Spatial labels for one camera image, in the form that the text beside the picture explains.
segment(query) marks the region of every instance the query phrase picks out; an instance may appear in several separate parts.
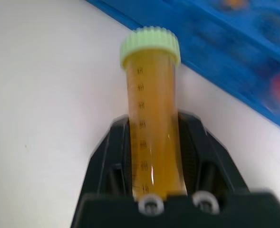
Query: light green cap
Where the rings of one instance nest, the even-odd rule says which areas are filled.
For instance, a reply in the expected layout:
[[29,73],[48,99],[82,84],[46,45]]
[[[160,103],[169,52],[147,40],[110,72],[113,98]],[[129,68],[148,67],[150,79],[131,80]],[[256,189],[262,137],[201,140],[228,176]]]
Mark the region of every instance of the light green cap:
[[160,27],[144,27],[138,28],[121,44],[121,67],[125,68],[126,59],[133,53],[151,49],[164,50],[173,57],[176,65],[181,63],[178,39],[171,31]]

